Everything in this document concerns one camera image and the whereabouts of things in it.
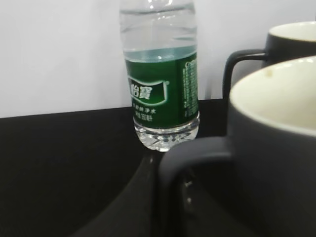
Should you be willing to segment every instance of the white wall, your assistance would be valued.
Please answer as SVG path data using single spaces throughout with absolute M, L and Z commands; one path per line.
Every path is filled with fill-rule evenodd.
M 0 117 L 130 105 L 118 0 L 0 1 Z M 315 0 L 196 0 L 199 97 L 220 98 L 229 54 L 271 26 L 314 20 Z M 259 68 L 240 63 L 236 77 Z

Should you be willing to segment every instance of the mug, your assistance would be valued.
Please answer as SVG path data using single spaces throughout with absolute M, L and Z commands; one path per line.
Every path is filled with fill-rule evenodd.
M 270 29 L 265 49 L 234 52 L 226 62 L 223 78 L 223 98 L 228 100 L 235 65 L 244 60 L 262 60 L 263 67 L 316 55 L 316 22 L 299 22 Z
M 275 64 L 230 93 L 228 135 L 177 145 L 159 165 L 161 219 L 181 171 L 229 162 L 246 216 L 269 237 L 316 236 L 316 56 Z

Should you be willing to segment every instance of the black table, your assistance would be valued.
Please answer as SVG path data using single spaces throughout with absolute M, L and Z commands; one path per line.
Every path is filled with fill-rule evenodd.
M 223 105 L 200 101 L 198 137 L 225 135 Z M 0 144 L 0 233 L 6 237 L 75 233 L 122 191 L 144 156 L 162 157 L 138 141 L 131 108 L 2 118 Z

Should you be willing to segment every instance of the green label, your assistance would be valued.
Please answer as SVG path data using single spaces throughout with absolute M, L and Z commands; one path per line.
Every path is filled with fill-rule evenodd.
M 135 120 L 149 128 L 185 124 L 198 114 L 197 54 L 174 61 L 126 61 Z

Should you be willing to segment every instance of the mug rim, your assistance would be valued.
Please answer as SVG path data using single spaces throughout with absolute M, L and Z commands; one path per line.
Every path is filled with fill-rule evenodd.
M 289 125 L 289 124 L 284 124 L 282 122 L 278 122 L 269 118 L 266 118 L 262 115 L 257 114 L 256 112 L 250 111 L 247 109 L 245 106 L 243 106 L 242 103 L 238 103 L 238 93 L 237 90 L 243 86 L 243 84 L 247 83 L 248 80 L 252 79 L 255 77 L 257 74 L 261 74 L 262 72 L 268 72 L 270 71 L 275 71 L 276 69 L 279 68 L 286 68 L 288 67 L 289 64 L 307 64 L 307 63 L 313 63 L 316 66 L 316 56 L 309 56 L 309 57 L 304 57 L 304 58 L 299 58 L 299 59 L 294 59 L 294 60 L 289 60 L 285 62 L 281 62 L 278 64 L 271 65 L 269 67 L 262 68 L 258 71 L 255 71 L 244 78 L 242 78 L 240 81 L 238 81 L 232 88 L 231 93 L 230 93 L 230 103 L 231 105 L 242 115 L 250 118 L 253 121 L 256 121 L 260 124 L 263 124 L 268 127 L 275 128 L 277 130 L 282 130 L 282 131 L 287 131 L 289 133 L 295 133 L 295 134 L 301 134 L 301 135 L 307 135 L 307 136 L 312 136 L 316 137 L 316 129 L 311 129 L 311 128 L 303 128 L 299 127 L 297 125 Z
M 316 27 L 316 21 L 303 21 L 303 22 L 294 22 L 294 23 L 287 23 L 283 25 L 278 25 L 274 26 L 269 29 L 269 35 L 282 38 L 282 39 L 289 39 L 289 40 L 296 40 L 296 41 L 301 41 L 301 42 L 316 42 L 316 39 L 311 40 L 311 39 L 302 39 L 299 37 L 287 37 L 283 36 L 282 34 L 278 33 L 279 30 L 283 30 L 285 28 L 289 27 L 303 27 L 303 26 L 309 26 L 309 25 L 315 25 Z

